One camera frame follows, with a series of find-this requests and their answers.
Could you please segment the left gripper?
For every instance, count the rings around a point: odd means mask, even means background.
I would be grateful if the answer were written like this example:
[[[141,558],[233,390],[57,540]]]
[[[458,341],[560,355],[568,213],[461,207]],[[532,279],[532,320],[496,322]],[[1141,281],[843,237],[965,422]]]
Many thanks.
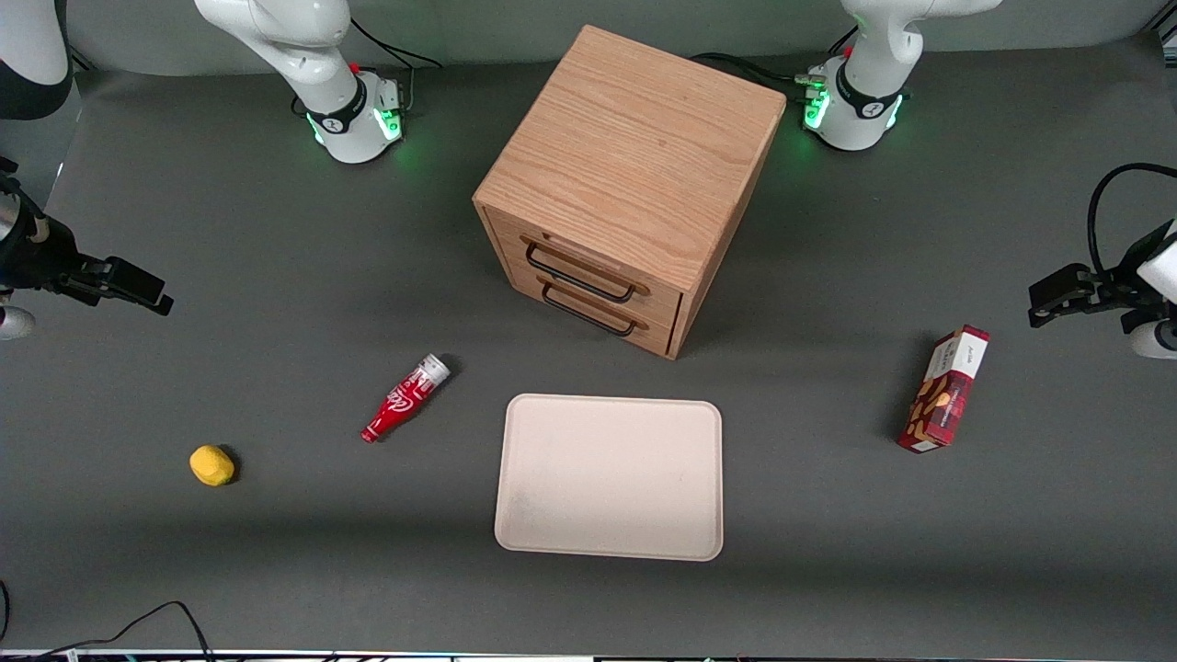
[[[1113,267],[1102,260],[1100,240],[1092,236],[1093,282],[1083,264],[1035,282],[1028,289],[1030,327],[1043,327],[1068,315],[1109,313],[1128,309],[1165,315],[1176,298],[1176,234],[1173,219],[1136,240]]]

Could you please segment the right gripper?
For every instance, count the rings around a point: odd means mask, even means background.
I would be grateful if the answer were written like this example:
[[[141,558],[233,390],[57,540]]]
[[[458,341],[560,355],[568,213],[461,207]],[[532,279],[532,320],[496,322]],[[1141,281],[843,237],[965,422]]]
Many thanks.
[[[4,292],[44,290],[97,307],[105,299],[129,302],[167,317],[174,299],[165,282],[129,260],[109,257],[88,265],[73,232],[52,217],[38,218],[25,201],[4,196],[1,286]],[[77,280],[84,273],[87,280]]]

